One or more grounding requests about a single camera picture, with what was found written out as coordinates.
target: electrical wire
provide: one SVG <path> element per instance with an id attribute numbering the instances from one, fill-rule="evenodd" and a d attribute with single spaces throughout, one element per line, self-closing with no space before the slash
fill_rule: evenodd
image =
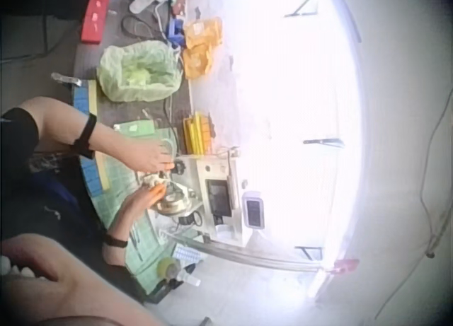
<path id="1" fill-rule="evenodd" d="M 426 251 L 425 251 L 425 254 L 428 257 L 433 257 L 434 256 L 432 253 L 430 253 L 430 247 L 431 247 L 431 244 L 432 244 L 432 240 L 435 237 L 435 234 L 434 234 L 434 230 L 433 230 L 433 227 L 432 227 L 432 220 L 431 220 L 430 212 L 429 212 L 429 210 L 428 210 L 428 208 L 426 206 L 425 200 L 423 200 L 423 192 L 425 191 L 426 174 L 428 172 L 428 163 L 429 163 L 429 160 L 430 160 L 430 152 L 431 152 L 432 140 L 434 139 L 434 135 L 436 134 L 437 130 L 439 129 L 440 123 L 442 122 L 442 120 L 445 117 L 445 114 L 447 113 L 447 109 L 448 109 L 448 106 L 450 104 L 450 100 L 452 99 L 452 96 L 453 96 L 453 88 L 451 89 L 451 91 L 450 91 L 450 93 L 448 95 L 447 102 L 445 103 L 445 106 L 444 106 L 444 109 L 442 111 L 442 114 L 440 115 L 440 117 L 439 117 L 439 119 L 438 119 L 438 121 L 437 121 L 437 123 L 435 125 L 435 128 L 432 131 L 432 134 L 430 136 L 429 142 L 428 142 L 428 149 L 426 151 L 426 157 L 425 157 L 425 165 L 423 167 L 422 185 L 420 187 L 420 192 L 419 192 L 420 203 L 422 204 L 423 211 L 425 212 L 425 215 L 426 215 L 426 217 L 428 219 L 428 224 L 429 224 L 429 227 L 430 227 L 430 240 L 428 242 L 428 246 L 427 246 Z"/>
<path id="2" fill-rule="evenodd" d="M 179 138 L 178 138 L 178 135 L 176 134 L 176 130 L 175 128 L 173 127 L 173 125 L 171 124 L 171 118 L 168 116 L 168 113 L 167 113 L 167 100 L 169 98 L 165 98 L 164 99 L 164 115 L 165 115 L 165 118 L 167 120 L 167 123 L 168 125 L 170 126 L 170 129 L 175 137 L 175 140 L 176 140 L 176 156 L 179 156 L 180 153 L 181 153 L 181 149 L 180 149 L 180 146 L 179 146 Z"/>
<path id="3" fill-rule="evenodd" d="M 437 130 L 439 129 L 440 123 L 442 122 L 442 120 L 445 117 L 445 114 L 447 113 L 447 109 L 449 107 L 449 104 L 451 102 L 452 97 L 453 97 L 453 89 L 450 91 L 450 93 L 448 95 L 447 102 L 445 103 L 445 107 L 444 107 L 444 109 L 442 111 L 442 114 L 440 115 L 440 118 L 437 121 L 437 123 L 435 125 L 435 128 L 433 129 L 432 134 L 430 136 L 430 139 L 429 139 L 429 142 L 428 142 L 428 149 L 427 149 L 427 152 L 426 152 L 425 165 L 423 167 L 423 178 L 422 178 L 422 185 L 421 185 L 421 188 L 420 188 L 420 202 L 421 202 L 421 204 L 423 206 L 423 210 L 424 210 L 424 212 L 426 214 L 426 217 L 428 218 L 428 223 L 429 223 L 429 226 L 430 226 L 430 240 L 428 242 L 428 246 L 427 246 L 426 251 L 423 254 L 423 256 L 420 257 L 420 259 L 416 262 L 415 266 L 412 268 L 412 270 L 409 272 L 409 274 L 406 276 L 406 278 L 404 278 L 404 280 L 394 289 L 394 291 L 391 293 L 391 295 L 385 300 L 384 304 L 382 304 L 382 307 L 379 309 L 379 311 L 377 312 L 376 316 L 374 317 L 375 320 L 379 317 L 379 315 L 385 309 L 385 307 L 391 301 L 391 299 L 399 292 L 401 287 L 403 287 L 404 284 L 409 280 L 409 278 L 412 276 L 412 274 L 418 268 L 418 265 L 420 265 L 420 263 L 422 262 L 423 258 L 426 255 L 428 257 L 433 257 L 434 256 L 433 254 L 430 254 L 430 249 L 431 249 L 430 246 L 432 244 L 432 240 L 434 240 L 435 234 L 434 234 L 434 231 L 433 231 L 433 228 L 432 228 L 432 221 L 431 221 L 431 217 L 430 217 L 430 212 L 429 212 L 428 208 L 426 207 L 426 204 L 425 204 L 425 202 L 423 200 L 423 190 L 425 189 L 426 173 L 428 171 L 428 161 L 430 159 L 430 150 L 431 150 L 432 140 L 434 139 L 434 135 L 437 132 Z"/>
<path id="4" fill-rule="evenodd" d="M 134 22 L 134 32 L 130 32 L 127 29 L 127 25 L 126 25 L 127 21 Z M 137 28 L 138 24 L 144 25 L 148 29 L 150 35 L 144 36 L 144 35 L 137 34 L 136 28 Z M 145 21 L 143 21 L 141 18 L 139 18 L 136 15 L 127 14 L 126 16 L 124 16 L 121 19 L 120 28 L 121 28 L 122 34 L 124 36 L 128 36 L 130 38 L 138 38 L 139 40 L 158 40 L 158 41 L 166 42 L 166 39 L 161 34 L 160 30 L 157 30 L 156 28 L 151 27 L 148 23 L 146 23 Z"/>
<path id="5" fill-rule="evenodd" d="M 61 38 L 51 47 L 48 49 L 46 52 L 39 52 L 37 54 L 27 54 L 19 57 L 11 57 L 11 58 L 6 58 L 0 60 L 0 64 L 6 64 L 6 63 L 11 63 L 11 62 L 23 62 L 23 61 L 33 61 L 34 59 L 42 59 L 44 57 L 49 56 L 52 54 L 63 42 L 64 40 L 74 31 L 76 31 L 80 27 L 80 23 L 77 23 L 76 25 L 71 26 L 69 29 L 67 29 Z"/>

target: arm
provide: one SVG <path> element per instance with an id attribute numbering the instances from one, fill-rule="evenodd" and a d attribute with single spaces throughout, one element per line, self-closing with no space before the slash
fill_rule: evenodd
<path id="1" fill-rule="evenodd" d="M 143 216 L 146 209 L 162 199 L 165 191 L 165 185 L 159 184 L 151 190 L 146 186 L 140 187 L 129 195 L 122 203 L 107 234 L 114 239 L 127 241 L 134 222 Z M 113 247 L 104 243 L 102 256 L 108 264 L 125 266 L 126 248 Z"/>
<path id="2" fill-rule="evenodd" d="M 82 112 L 53 98 L 32 98 L 20 108 L 35 120 L 40 139 L 66 145 L 80 137 L 88 120 Z M 108 154 L 133 170 L 157 172 L 173 167 L 172 157 L 160 141 L 129 138 L 99 122 L 88 142 L 91 150 Z"/>
<path id="3" fill-rule="evenodd" d="M 84 130 L 87 116 L 77 109 L 53 98 L 32 98 L 20 105 L 35 120 L 40 139 L 71 145 Z M 127 138 L 113 129 L 97 123 L 89 140 L 90 148 L 121 158 L 119 146 L 127 144 Z"/>

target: orange object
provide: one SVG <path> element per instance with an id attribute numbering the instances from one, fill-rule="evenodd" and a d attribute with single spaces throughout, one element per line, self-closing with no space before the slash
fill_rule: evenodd
<path id="1" fill-rule="evenodd" d="M 216 47 L 222 43 L 222 20 L 219 17 L 196 20 L 184 25 L 184 35 L 188 49 L 198 45 Z"/>
<path id="2" fill-rule="evenodd" d="M 212 67 L 210 45 L 197 45 L 183 51 L 185 77 L 188 79 L 205 75 Z"/>

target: person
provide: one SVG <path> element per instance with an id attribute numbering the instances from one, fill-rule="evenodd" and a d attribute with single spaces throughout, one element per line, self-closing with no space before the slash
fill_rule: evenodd
<path id="1" fill-rule="evenodd" d="M 140 187 L 126 198 L 107 236 L 93 236 L 80 219 L 83 212 L 34 182 L 27 168 L 40 141 L 71 146 L 88 121 L 73 107 L 44 97 L 1 117 L 2 312 L 21 325 L 157 325 L 133 294 L 120 289 L 126 291 L 124 244 L 132 224 L 164 196 L 164 186 Z M 129 138 L 99 122 L 87 144 L 133 170 L 174 166 L 160 141 Z"/>

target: display screen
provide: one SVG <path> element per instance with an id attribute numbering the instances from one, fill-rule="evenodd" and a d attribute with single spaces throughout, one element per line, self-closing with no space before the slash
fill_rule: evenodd
<path id="1" fill-rule="evenodd" d="M 228 182 L 226 180 L 206 180 L 211 213 L 217 216 L 231 217 Z"/>
<path id="2" fill-rule="evenodd" d="M 260 202 L 259 201 L 247 201 L 247 216 L 248 224 L 250 226 L 260 227 L 261 226 L 261 215 L 260 215 Z"/>

